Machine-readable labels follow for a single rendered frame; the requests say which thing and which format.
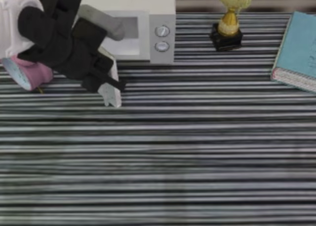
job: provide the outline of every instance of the trophy base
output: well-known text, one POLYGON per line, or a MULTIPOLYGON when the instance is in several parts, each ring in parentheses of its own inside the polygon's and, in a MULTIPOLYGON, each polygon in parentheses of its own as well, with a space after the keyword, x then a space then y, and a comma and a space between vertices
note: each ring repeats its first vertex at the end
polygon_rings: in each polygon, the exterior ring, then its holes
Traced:
POLYGON ((213 41, 216 51, 229 51, 241 47, 242 32, 240 29, 235 36, 226 37, 218 32, 218 23, 213 24, 210 38, 213 41))

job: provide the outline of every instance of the knob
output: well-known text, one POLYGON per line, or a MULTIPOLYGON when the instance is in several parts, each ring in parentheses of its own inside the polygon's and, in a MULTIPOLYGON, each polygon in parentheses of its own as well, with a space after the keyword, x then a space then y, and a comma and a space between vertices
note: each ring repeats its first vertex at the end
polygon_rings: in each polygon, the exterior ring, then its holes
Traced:
POLYGON ((156 28, 156 35, 158 37, 167 37, 170 34, 170 29, 167 26, 161 26, 156 28))
POLYGON ((166 52, 169 50, 170 45, 167 42, 159 42, 156 44, 156 50, 159 52, 166 52))

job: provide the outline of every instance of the striped tablecloth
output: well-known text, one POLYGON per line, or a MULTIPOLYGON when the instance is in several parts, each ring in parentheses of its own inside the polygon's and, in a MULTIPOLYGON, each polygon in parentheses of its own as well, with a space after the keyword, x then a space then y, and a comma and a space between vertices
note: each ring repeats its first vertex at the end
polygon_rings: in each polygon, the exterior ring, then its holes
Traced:
POLYGON ((179 14, 176 63, 121 63, 121 109, 0 70, 0 225, 316 225, 316 97, 270 81, 289 14, 179 14))

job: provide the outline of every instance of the pink object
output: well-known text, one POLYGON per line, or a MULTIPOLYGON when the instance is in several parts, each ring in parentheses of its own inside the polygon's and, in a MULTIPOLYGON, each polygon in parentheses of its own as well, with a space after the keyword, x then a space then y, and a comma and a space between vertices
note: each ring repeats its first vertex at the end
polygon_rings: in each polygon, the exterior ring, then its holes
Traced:
POLYGON ((4 68, 22 88, 32 91, 53 79, 53 71, 40 63, 31 63, 17 56, 1 60, 4 68))

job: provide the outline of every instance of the gold trophy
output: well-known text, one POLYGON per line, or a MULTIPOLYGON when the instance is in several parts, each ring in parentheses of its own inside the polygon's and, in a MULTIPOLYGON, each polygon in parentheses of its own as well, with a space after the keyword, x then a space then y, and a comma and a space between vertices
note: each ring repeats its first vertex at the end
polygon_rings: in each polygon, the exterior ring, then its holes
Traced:
POLYGON ((228 51, 241 47, 242 32, 239 29, 237 14, 248 8, 252 0, 221 0, 228 8, 219 23, 213 24, 211 39, 217 51, 228 51))

